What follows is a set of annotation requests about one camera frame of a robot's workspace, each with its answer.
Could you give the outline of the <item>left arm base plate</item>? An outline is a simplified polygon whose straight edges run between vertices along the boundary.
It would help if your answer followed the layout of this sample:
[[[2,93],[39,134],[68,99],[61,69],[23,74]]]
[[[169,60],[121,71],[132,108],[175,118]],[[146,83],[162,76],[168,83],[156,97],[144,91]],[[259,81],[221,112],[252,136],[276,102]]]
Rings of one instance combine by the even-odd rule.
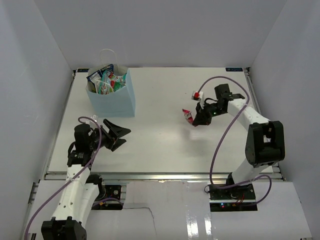
[[[103,192],[98,195],[91,208],[92,210],[120,211],[123,209],[121,185],[103,185],[102,190]]]

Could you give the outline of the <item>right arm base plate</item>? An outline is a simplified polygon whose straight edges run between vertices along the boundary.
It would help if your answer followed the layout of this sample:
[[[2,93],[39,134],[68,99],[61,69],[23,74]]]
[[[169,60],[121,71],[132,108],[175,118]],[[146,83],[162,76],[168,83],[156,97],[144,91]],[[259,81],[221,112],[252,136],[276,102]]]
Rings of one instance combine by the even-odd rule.
[[[211,213],[255,212],[258,210],[252,183],[227,189],[217,189],[208,184],[203,190],[209,194]]]

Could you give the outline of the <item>small red candy packet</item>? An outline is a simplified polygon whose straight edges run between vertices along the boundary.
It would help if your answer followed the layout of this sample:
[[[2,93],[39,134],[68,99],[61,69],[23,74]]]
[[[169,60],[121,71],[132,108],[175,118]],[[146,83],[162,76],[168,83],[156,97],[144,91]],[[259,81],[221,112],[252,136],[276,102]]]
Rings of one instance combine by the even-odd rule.
[[[193,122],[194,122],[194,118],[193,118],[193,116],[192,116],[192,112],[191,111],[189,111],[189,110],[187,110],[187,109],[182,109],[182,112],[183,112],[183,115],[184,115],[184,118],[186,119],[186,121],[190,124],[190,125],[192,125],[193,124]]]

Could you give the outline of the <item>blue snack bag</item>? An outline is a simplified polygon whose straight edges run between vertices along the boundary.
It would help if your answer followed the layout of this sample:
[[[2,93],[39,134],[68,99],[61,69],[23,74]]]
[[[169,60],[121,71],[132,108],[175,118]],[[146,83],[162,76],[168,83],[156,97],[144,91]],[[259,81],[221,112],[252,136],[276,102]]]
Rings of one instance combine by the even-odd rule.
[[[114,71],[114,65],[109,64],[109,65],[102,65],[96,68],[90,68],[88,70],[88,75],[86,77],[87,82],[93,82],[94,79],[101,80],[103,77],[104,72],[113,72]]]

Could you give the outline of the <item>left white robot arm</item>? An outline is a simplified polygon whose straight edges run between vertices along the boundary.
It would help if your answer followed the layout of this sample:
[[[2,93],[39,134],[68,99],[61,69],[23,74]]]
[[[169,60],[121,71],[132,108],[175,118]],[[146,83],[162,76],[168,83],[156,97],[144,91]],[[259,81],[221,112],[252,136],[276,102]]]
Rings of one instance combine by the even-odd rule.
[[[74,127],[74,142],[67,152],[65,187],[51,219],[44,221],[41,234],[45,240],[85,240],[86,223],[96,200],[105,196],[102,177],[92,174],[93,161],[101,148],[114,152],[131,130],[107,119],[99,125],[89,117],[80,117]]]

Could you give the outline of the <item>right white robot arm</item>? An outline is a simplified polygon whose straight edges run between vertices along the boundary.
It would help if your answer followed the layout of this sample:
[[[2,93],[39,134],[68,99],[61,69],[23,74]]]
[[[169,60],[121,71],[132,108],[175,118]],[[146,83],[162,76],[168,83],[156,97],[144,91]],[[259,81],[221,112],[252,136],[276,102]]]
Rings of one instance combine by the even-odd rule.
[[[245,159],[228,175],[224,188],[226,195],[236,200],[244,193],[245,185],[254,180],[264,169],[285,158],[284,126],[280,121],[271,121],[250,107],[240,93],[232,93],[227,83],[214,89],[216,100],[208,103],[201,91],[195,91],[192,99],[197,101],[196,115],[192,125],[207,126],[212,118],[224,114],[234,117],[247,131]]]

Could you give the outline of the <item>teal candy bag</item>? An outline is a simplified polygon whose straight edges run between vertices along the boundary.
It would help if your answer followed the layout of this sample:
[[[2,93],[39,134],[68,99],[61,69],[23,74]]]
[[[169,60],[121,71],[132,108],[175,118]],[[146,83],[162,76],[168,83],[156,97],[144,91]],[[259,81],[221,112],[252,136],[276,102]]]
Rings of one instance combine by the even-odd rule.
[[[126,76],[115,75],[112,71],[105,71],[102,78],[95,81],[96,93],[99,95],[108,95],[114,93],[126,85]]]

